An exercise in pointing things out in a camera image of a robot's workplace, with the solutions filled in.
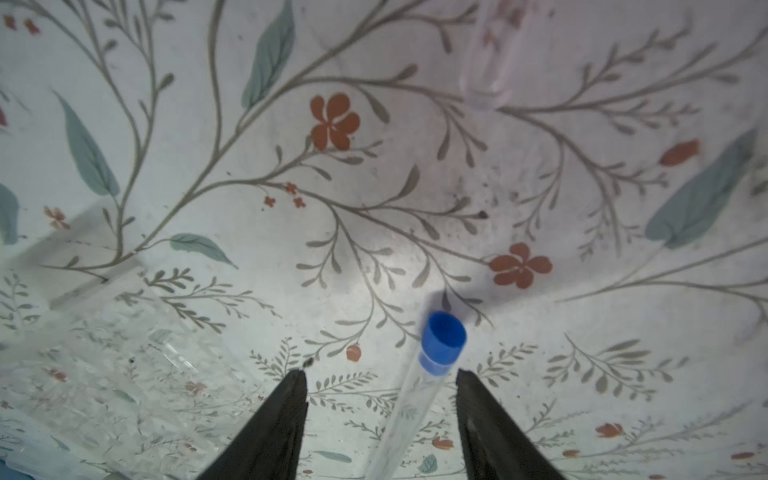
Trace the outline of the blue capped test tube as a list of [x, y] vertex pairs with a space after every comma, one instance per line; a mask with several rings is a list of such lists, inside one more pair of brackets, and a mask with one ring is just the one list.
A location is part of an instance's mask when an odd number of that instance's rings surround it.
[[429, 315], [420, 349], [367, 469], [367, 480], [394, 476], [466, 341], [466, 329], [456, 317], [441, 311]]

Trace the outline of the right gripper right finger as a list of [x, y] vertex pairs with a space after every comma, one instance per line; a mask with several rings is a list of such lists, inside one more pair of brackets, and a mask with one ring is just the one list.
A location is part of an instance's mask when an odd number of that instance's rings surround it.
[[456, 411], [469, 479], [563, 480], [479, 377], [460, 369]]

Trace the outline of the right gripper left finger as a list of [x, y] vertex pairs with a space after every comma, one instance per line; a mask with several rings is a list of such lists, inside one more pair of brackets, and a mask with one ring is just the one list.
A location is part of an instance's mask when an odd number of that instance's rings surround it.
[[304, 437], [307, 379], [289, 371], [199, 480], [294, 480]]

